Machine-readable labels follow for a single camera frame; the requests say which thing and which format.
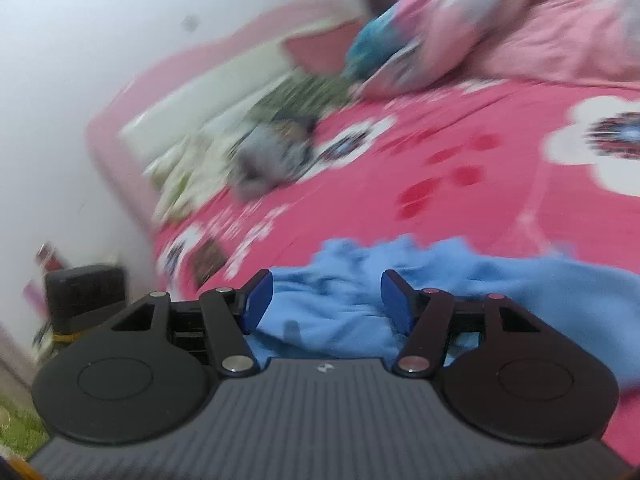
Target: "blue cloth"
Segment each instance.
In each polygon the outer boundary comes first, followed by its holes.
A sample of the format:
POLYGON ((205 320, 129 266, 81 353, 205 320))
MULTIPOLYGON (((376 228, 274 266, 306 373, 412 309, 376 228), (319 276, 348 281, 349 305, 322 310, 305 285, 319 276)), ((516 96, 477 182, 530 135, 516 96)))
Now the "blue cloth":
POLYGON ((461 238, 424 250, 409 236, 371 248, 329 240, 308 266, 271 269, 273 301, 248 337, 258 360, 392 362, 404 337, 384 314, 380 277, 386 269, 415 288, 465 297, 505 294, 603 361, 622 388, 640 384, 640 276, 558 256, 484 256, 461 238))
POLYGON ((393 24, 396 10, 391 7, 382 16, 371 20, 353 40, 347 52, 343 75, 347 79, 365 80, 406 46, 393 24))

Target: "green rug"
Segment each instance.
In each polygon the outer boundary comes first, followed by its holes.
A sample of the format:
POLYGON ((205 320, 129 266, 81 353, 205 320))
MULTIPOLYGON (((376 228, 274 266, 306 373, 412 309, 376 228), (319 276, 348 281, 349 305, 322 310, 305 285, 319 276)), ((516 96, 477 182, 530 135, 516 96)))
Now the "green rug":
POLYGON ((48 439, 40 419, 0 396, 0 446, 23 458, 31 456, 48 439))

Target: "mattress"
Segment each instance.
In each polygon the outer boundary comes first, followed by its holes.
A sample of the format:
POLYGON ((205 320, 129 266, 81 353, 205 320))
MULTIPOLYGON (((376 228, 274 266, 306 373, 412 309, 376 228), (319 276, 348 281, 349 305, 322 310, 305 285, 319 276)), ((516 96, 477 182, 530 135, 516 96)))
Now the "mattress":
MULTIPOLYGON (((172 296, 302 266, 325 240, 420 245, 463 236, 481 253, 561 253, 640 272, 640 94, 468 80, 321 121, 316 165, 250 204, 227 189, 156 239, 172 296)), ((640 463, 640 396, 605 440, 640 463)))

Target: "crumpled blanket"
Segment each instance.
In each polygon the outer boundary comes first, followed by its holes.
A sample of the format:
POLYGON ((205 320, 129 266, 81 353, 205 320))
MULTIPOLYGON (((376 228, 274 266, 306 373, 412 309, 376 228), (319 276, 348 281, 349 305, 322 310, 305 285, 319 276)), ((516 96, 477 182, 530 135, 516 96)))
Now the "crumpled blanket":
POLYGON ((306 267, 271 269, 274 297, 248 342, 269 357, 369 358, 388 364, 404 337, 385 315, 380 277, 458 296, 501 292, 595 355, 620 387, 640 384, 640 276, 559 256, 499 258, 461 238, 417 248, 409 236, 371 248, 329 240, 306 267))
MULTIPOLYGON (((386 34, 402 48, 361 86, 364 98, 418 91, 460 66, 472 76, 640 89, 640 0, 400 0, 389 12, 386 34)), ((372 28, 348 54, 351 73, 375 51, 364 40, 372 28)))

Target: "multicolored blanket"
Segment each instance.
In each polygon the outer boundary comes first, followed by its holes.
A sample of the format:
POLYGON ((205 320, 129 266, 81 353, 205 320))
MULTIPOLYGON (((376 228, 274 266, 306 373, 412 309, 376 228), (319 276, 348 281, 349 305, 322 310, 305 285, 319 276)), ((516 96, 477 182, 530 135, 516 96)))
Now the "multicolored blanket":
POLYGON ((472 76, 640 88, 640 0, 400 0, 356 38, 351 72, 373 43, 399 39, 361 96, 418 91, 460 66, 472 76))

